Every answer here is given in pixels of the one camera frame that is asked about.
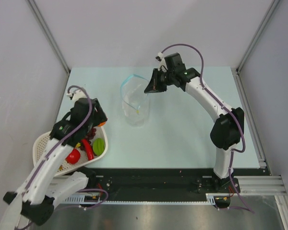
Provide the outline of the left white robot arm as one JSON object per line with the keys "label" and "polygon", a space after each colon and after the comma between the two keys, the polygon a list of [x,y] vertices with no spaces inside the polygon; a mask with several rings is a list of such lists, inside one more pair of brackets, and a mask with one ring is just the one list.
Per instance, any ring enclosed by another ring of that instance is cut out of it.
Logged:
{"label": "left white robot arm", "polygon": [[20,217],[41,226],[66,198],[82,189],[88,192],[95,189],[96,179],[83,172],[74,172],[52,190],[48,187],[76,144],[92,128],[106,121],[98,99],[80,98],[75,101],[74,107],[53,126],[45,151],[25,182],[16,191],[4,195],[8,208],[0,222],[0,230],[16,229]]}

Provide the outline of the green fake mango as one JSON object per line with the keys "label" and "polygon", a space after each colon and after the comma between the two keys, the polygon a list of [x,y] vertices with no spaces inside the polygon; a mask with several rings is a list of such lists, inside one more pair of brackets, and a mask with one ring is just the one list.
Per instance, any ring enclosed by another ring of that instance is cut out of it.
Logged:
{"label": "green fake mango", "polygon": [[105,149],[105,143],[102,138],[97,138],[92,145],[92,149],[95,155],[100,156]]}

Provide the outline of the red fake chili pepper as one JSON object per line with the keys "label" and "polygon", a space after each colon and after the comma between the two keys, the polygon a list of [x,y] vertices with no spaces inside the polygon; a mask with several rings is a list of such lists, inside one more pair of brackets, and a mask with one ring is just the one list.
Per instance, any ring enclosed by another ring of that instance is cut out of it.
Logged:
{"label": "red fake chili pepper", "polygon": [[90,143],[86,139],[81,140],[81,146],[84,148],[89,161],[94,159],[94,152]]}

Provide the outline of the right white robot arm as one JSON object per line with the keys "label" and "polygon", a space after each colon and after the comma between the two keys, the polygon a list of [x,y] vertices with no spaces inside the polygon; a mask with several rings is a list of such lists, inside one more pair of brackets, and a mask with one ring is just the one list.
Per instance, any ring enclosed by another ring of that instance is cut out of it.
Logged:
{"label": "right white robot arm", "polygon": [[179,53],[164,56],[160,52],[156,59],[160,62],[159,66],[153,69],[144,92],[165,92],[168,86],[174,85],[192,96],[207,111],[214,122],[210,139],[216,147],[212,188],[224,192],[229,187],[229,177],[233,172],[230,151],[243,141],[244,111],[240,107],[229,106],[213,94],[195,68],[186,68]]}

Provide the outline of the clear zip top bag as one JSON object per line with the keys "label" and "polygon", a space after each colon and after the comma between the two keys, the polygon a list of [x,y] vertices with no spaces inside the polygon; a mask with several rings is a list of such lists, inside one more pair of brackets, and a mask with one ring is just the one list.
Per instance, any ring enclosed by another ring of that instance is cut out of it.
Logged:
{"label": "clear zip top bag", "polygon": [[149,117],[150,100],[144,93],[148,80],[132,74],[120,86],[122,109],[128,124],[134,127],[142,126]]}

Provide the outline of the red fake apple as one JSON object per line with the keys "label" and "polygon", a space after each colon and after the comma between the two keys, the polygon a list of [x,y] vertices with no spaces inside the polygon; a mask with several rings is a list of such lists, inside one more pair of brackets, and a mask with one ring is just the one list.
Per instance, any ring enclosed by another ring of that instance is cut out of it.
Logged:
{"label": "red fake apple", "polygon": [[76,164],[81,157],[80,152],[77,149],[73,149],[71,153],[65,158],[67,163]]}

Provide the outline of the dark fake grape bunch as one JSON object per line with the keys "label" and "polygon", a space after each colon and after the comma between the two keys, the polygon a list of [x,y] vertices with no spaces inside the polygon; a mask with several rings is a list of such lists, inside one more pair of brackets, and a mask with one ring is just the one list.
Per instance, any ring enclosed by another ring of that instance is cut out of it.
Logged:
{"label": "dark fake grape bunch", "polygon": [[96,135],[96,128],[92,128],[85,136],[85,139],[92,140]]}

